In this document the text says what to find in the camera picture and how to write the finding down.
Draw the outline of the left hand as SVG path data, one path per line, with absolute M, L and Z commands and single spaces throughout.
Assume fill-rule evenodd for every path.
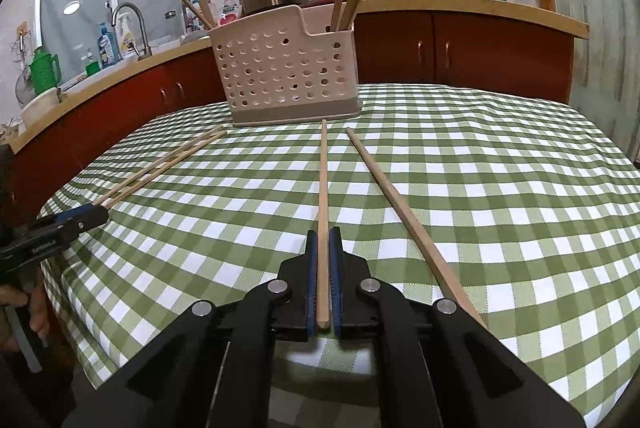
M 27 307 L 29 312 L 29 328 L 41 340 L 46 340 L 49 336 L 50 322 L 48 318 L 47 295 L 44 290 L 43 275 L 40 269 L 36 270 L 34 288 L 31 292 L 18 290 L 11 285 L 0 287 L 1 307 L 10 305 L 19 309 Z M 16 352 L 18 348 L 12 326 L 6 316 L 6 312 L 1 311 L 1 351 Z

